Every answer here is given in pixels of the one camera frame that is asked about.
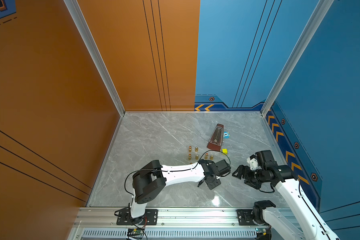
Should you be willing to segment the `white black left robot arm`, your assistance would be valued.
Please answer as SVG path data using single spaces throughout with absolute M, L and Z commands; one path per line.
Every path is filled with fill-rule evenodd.
M 221 178 L 231 173 L 231 166 L 226 160 L 214 162 L 199 160 L 195 164 L 182 166 L 162 165 L 159 160 L 149 162 L 137 171 L 128 174 L 132 177 L 133 190 L 127 191 L 132 195 L 128 206 L 128 217 L 131 224 L 137 224 L 145 219 L 146 207 L 154 200 L 164 188 L 183 184 L 197 183 L 197 187 L 206 184 L 213 190 L 221 184 Z

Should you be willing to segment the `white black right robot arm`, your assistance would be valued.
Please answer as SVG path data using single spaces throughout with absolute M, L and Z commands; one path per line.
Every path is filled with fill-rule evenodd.
M 337 240 L 338 235 L 326 224 L 306 196 L 297 175 L 288 165 L 279 165 L 270 150 L 256 152 L 232 174 L 256 190 L 269 183 L 286 201 L 299 226 L 286 219 L 271 201 L 254 204 L 252 218 L 256 224 L 268 225 L 285 240 Z

